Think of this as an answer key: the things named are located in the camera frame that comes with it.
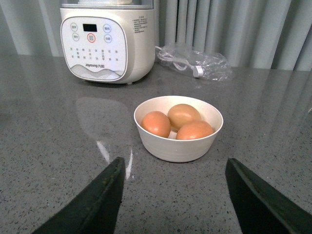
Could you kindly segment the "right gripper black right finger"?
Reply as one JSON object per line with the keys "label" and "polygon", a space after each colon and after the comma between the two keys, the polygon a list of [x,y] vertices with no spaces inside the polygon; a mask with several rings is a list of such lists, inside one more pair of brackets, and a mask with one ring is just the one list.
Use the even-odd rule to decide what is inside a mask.
{"label": "right gripper black right finger", "polygon": [[244,234],[310,234],[312,215],[235,158],[225,170],[230,198]]}

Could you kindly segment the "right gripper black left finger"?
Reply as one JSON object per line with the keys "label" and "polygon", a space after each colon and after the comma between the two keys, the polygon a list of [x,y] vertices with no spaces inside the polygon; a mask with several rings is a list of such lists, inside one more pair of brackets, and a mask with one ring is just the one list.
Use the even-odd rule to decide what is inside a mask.
{"label": "right gripper black left finger", "polygon": [[117,157],[35,234],[112,234],[122,200],[124,158]]}

